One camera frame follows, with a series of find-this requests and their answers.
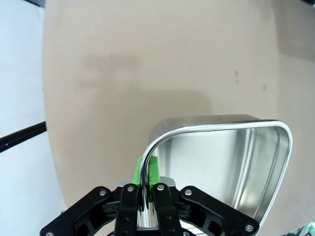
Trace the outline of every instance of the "bolt head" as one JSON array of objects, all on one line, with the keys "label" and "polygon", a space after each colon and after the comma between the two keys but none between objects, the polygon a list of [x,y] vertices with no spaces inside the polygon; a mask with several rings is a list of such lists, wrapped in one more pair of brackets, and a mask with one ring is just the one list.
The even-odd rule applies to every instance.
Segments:
[{"label": "bolt head", "polygon": [[106,195],[106,190],[100,190],[99,194],[100,194],[101,196],[105,196],[105,195]]},{"label": "bolt head", "polygon": [[246,225],[246,226],[245,226],[245,230],[246,230],[247,232],[251,232],[251,231],[253,231],[253,230],[254,230],[254,226],[253,226],[253,225],[248,224],[248,225]]},{"label": "bolt head", "polygon": [[185,191],[185,195],[190,196],[192,194],[192,191],[190,189],[187,189]]},{"label": "bolt head", "polygon": [[128,192],[132,192],[134,190],[134,187],[133,186],[128,186],[127,190],[128,190]]},{"label": "bolt head", "polygon": [[157,190],[158,190],[158,191],[162,191],[163,189],[164,189],[164,185],[159,184],[159,185],[157,186]]}]

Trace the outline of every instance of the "green gripper pad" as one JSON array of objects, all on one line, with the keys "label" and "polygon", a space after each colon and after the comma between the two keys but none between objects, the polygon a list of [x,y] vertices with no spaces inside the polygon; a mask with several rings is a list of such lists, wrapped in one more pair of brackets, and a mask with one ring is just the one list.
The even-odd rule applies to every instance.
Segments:
[{"label": "green gripper pad", "polygon": [[[140,166],[141,166],[141,160],[142,157],[139,157],[138,163],[137,163],[137,168],[136,172],[134,173],[133,177],[133,184],[136,184],[140,187]],[[159,176],[159,168],[158,168],[158,157],[157,156],[152,156],[150,158],[149,162],[149,184],[150,184],[150,191],[156,183],[161,182],[161,178]]]}]

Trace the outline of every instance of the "silver metal part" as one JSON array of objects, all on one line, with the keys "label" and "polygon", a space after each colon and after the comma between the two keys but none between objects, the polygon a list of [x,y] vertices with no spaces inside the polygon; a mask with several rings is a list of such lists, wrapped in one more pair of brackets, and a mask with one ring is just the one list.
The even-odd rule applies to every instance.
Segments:
[{"label": "silver metal part", "polygon": [[[132,182],[133,182],[133,178],[125,178],[119,182],[118,187],[124,187],[126,184],[129,184]],[[169,187],[176,186],[175,180],[173,180],[170,177],[161,176],[161,183],[165,183]]]},{"label": "silver metal part", "polygon": [[106,190],[100,190],[99,194],[100,194],[101,196],[105,196],[105,195],[106,195]]},{"label": "silver metal part", "polygon": [[251,232],[251,231],[254,230],[254,227],[253,227],[253,225],[248,224],[248,225],[245,226],[245,230],[246,230],[247,232]]},{"label": "silver metal part", "polygon": [[164,189],[164,186],[162,185],[162,184],[159,184],[158,186],[157,186],[157,190],[158,191],[162,191]]},{"label": "silver metal part", "polygon": [[132,192],[132,191],[134,190],[134,187],[133,187],[133,186],[129,186],[129,187],[127,188],[127,190],[128,190],[128,192]]},{"label": "silver metal part", "polygon": [[157,224],[148,208],[152,155],[159,157],[160,174],[175,179],[178,189],[194,185],[262,225],[292,148],[286,124],[247,115],[167,119],[153,129],[151,141],[140,168],[144,227]]},{"label": "silver metal part", "polygon": [[191,192],[190,189],[187,189],[187,190],[185,191],[185,195],[190,196],[191,194],[192,194],[192,192]]}]

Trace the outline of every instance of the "beige surface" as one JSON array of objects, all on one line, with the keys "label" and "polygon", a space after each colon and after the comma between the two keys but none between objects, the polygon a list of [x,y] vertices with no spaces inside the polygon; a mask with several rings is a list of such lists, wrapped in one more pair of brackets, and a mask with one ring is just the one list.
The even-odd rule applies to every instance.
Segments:
[{"label": "beige surface", "polygon": [[132,176],[162,119],[249,114],[285,121],[294,137],[260,235],[314,219],[314,9],[297,0],[52,0],[45,17],[46,118],[68,206]]}]

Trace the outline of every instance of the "metal container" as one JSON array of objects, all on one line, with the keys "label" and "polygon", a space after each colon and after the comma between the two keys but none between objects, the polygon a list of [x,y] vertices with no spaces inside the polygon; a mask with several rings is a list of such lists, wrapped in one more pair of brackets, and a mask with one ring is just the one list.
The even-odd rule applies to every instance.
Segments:
[{"label": "metal container", "polygon": [[291,147],[291,131],[278,120],[248,115],[171,118],[151,133],[141,184],[147,184],[148,160],[158,156],[161,176],[173,178],[178,189],[194,185],[262,225]]}]

